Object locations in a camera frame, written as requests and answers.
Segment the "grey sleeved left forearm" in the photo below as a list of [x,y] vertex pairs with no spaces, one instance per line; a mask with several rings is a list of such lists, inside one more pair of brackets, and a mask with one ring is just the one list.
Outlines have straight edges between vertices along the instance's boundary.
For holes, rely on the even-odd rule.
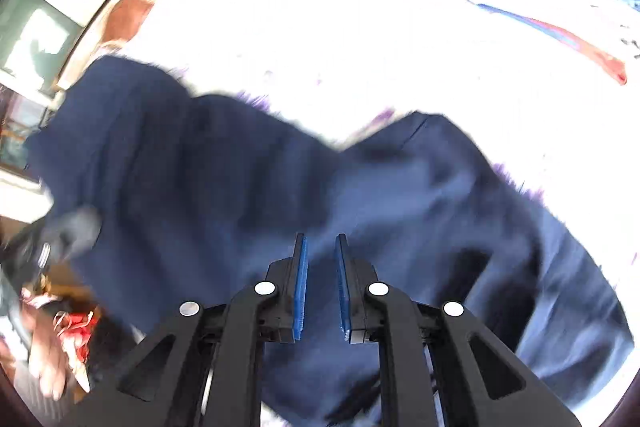
[[32,413],[40,414],[42,395],[38,381],[28,370],[32,334],[22,321],[21,298],[4,273],[1,273],[1,338],[14,358],[13,384],[17,393]]

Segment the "person's left hand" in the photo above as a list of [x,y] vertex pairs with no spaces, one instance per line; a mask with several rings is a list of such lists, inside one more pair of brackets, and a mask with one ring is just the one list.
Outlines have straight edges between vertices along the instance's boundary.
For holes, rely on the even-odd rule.
[[36,295],[23,291],[22,319],[32,334],[32,351],[28,370],[39,384],[40,392],[47,399],[60,401],[67,390],[78,386],[78,395],[90,390],[85,364],[71,366],[61,341],[55,334],[53,317],[60,311],[88,313],[93,310],[88,303],[72,296],[55,296],[49,293]]

